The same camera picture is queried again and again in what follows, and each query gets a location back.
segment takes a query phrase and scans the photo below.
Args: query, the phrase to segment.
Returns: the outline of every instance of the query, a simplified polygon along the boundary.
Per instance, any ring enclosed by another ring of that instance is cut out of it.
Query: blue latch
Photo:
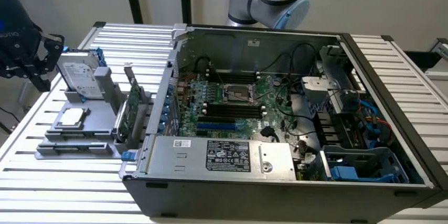
[[[380,182],[393,183],[393,174],[385,174],[380,178],[360,178],[357,177],[356,169],[352,166],[334,166],[330,171],[330,176],[336,181],[358,181],[358,182]]]
[[[124,162],[133,162],[134,161],[134,152],[122,152],[121,154],[121,161]]]

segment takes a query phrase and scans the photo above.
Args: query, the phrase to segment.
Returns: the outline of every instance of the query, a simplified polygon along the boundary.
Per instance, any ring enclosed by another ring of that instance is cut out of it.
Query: blue plastic clip
[[[97,61],[97,62],[98,62],[97,64],[100,65],[100,67],[106,67],[106,63],[105,63],[105,59],[104,59],[102,49],[97,47],[94,51],[96,51],[97,56],[98,56],[98,57],[97,57],[97,58],[98,58],[98,59],[97,59],[97,60],[98,60],[98,61]]]
[[[121,154],[121,161],[124,162],[133,162],[134,161],[134,152],[122,152]]]

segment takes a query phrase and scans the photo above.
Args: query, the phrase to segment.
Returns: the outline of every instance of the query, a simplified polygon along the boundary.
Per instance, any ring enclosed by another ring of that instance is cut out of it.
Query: black connector
[[[274,134],[274,129],[270,126],[264,127],[264,129],[260,131],[260,134],[264,137],[272,136],[274,138],[276,142],[280,143],[278,136]]]
[[[280,130],[285,131],[285,120],[281,120],[280,122]]]
[[[290,124],[290,128],[292,128],[292,129],[297,128],[297,125],[298,125],[297,120],[294,120],[294,121],[292,122],[292,124]]]

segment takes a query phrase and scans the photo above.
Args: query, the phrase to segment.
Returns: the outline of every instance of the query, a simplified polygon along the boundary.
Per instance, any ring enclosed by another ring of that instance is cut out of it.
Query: cable
[[[337,89],[337,90],[333,92],[333,94],[330,94],[330,95],[328,96],[328,98],[326,98],[326,99],[324,100],[324,102],[320,104],[320,107],[322,107],[322,106],[325,105],[325,103],[329,102],[330,97],[332,97],[333,95],[336,95],[336,93],[340,92],[340,91],[342,91],[342,89]]]
[[[194,68],[193,68],[193,72],[197,72],[197,64],[198,64],[198,62],[200,62],[200,60],[201,59],[206,59],[208,60],[208,62],[210,62],[209,60],[209,57],[205,55],[205,56],[201,56],[201,57],[198,57],[197,59],[196,59],[196,62],[194,62]]]
[[[365,102],[362,100],[358,100],[358,104],[364,105],[365,107],[368,107],[372,110],[373,114],[377,115],[377,108],[373,107],[368,102]]]
[[[272,67],[272,65],[280,60],[280,57],[281,57],[282,55],[285,55],[285,56],[288,56],[288,57],[290,58],[290,55],[289,55],[286,52],[282,52],[282,53],[277,56],[277,58],[273,60],[273,62],[272,62],[266,67],[261,68],[261,69],[258,70],[258,72],[264,72],[269,67]]]
[[[9,111],[6,111],[4,108],[0,107],[0,110],[2,110],[2,112],[8,113],[9,115],[13,116],[13,118],[17,120],[17,122],[20,123],[18,118],[16,117],[16,115],[13,113],[10,113]]]
[[[370,116],[365,117],[365,120],[366,120],[368,122],[372,122],[372,121],[373,121],[373,119],[372,119]],[[388,129],[389,129],[388,140],[390,140],[390,139],[392,139],[392,127],[390,127],[390,124],[389,124],[386,121],[381,120],[380,118],[376,118],[376,121],[377,121],[378,123],[384,124],[384,125],[388,127]]]
[[[294,54],[296,54],[296,51],[297,51],[297,49],[298,49],[301,46],[309,46],[310,49],[312,49],[313,52],[314,52],[314,61],[313,61],[313,63],[312,63],[310,69],[309,69],[309,74],[310,74],[310,73],[312,73],[312,70],[313,70],[313,68],[314,68],[314,63],[317,62],[318,53],[317,53],[317,50],[316,50],[314,46],[313,46],[312,44],[309,44],[308,42],[298,43],[298,44],[296,45],[296,47],[294,47],[294,49],[293,49],[293,51],[292,51],[292,54],[290,54],[290,65],[292,65],[292,59],[293,59],[293,56],[294,56]]]
[[[305,136],[305,135],[308,135],[308,134],[310,134],[310,133],[316,133],[316,131],[309,131],[309,132],[302,133],[302,134],[292,134],[290,131],[289,131],[289,128],[290,128],[290,125],[292,125],[292,124],[293,124],[293,122],[289,123],[288,126],[286,126],[286,132],[288,132],[288,134],[289,134],[290,136]]]
[[[261,97],[264,97],[266,94],[272,93],[273,90],[269,90],[266,93],[258,95],[253,100],[258,100]]]
[[[282,115],[292,116],[292,117],[296,117],[296,118],[305,118],[305,119],[308,119],[309,121],[313,121],[313,119],[309,118],[308,116],[304,116],[304,115],[294,115],[294,114],[289,114],[289,113],[284,112],[284,111],[280,109],[278,105],[277,105],[276,100],[277,100],[277,98],[278,98],[278,95],[280,95],[282,89],[284,89],[288,85],[293,85],[293,84],[296,84],[296,83],[298,83],[298,82],[296,81],[296,82],[292,82],[290,84],[282,85],[282,87],[278,89],[277,95],[274,96],[274,106],[276,106],[276,109],[280,111],[280,113],[281,113]]]

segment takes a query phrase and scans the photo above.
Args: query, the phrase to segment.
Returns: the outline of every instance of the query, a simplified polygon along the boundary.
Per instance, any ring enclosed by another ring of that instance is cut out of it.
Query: aluminum extrusion table
[[[145,90],[156,93],[165,59],[172,49],[170,35],[170,26],[106,23],[104,27],[92,28],[78,48],[102,48],[106,63],[113,71],[112,79],[120,83],[121,90],[128,91],[130,87],[122,65],[132,62],[138,84],[144,86]],[[412,76],[414,71],[409,69],[409,63],[398,54],[392,43],[380,41],[377,36],[353,36],[353,38],[378,72],[385,72],[393,64],[397,64],[396,67],[401,70],[394,69],[393,72],[402,73],[402,81],[413,83],[413,87],[417,87],[412,89],[416,90],[414,99],[418,99],[420,95],[417,94],[432,94],[430,90],[424,89],[428,84],[422,83],[421,85],[418,81],[422,80]],[[384,75],[381,79],[390,86],[394,85],[393,81],[397,81],[389,75]],[[65,83],[57,75],[52,82],[52,91],[40,96],[0,149],[0,222],[240,223],[145,217],[118,179],[120,160],[38,161],[34,159],[36,146],[44,138],[44,132],[49,129],[65,101],[64,89]],[[428,109],[432,107],[436,110],[440,109],[437,101],[429,102],[424,106],[429,106]],[[402,108],[409,108],[409,111],[405,109],[405,113],[413,113],[412,106]],[[414,126],[426,125],[422,121],[421,118],[412,119],[412,122],[416,123]],[[441,132],[448,131],[446,124],[448,118],[440,118],[436,126],[442,128]],[[421,131],[425,132],[425,135],[430,133],[429,128],[421,129]],[[448,138],[445,137],[448,132],[442,135],[444,137],[440,135],[425,136],[424,140],[442,167],[448,170]],[[448,200],[429,209],[406,209],[381,221],[381,224],[404,223],[448,223]]]

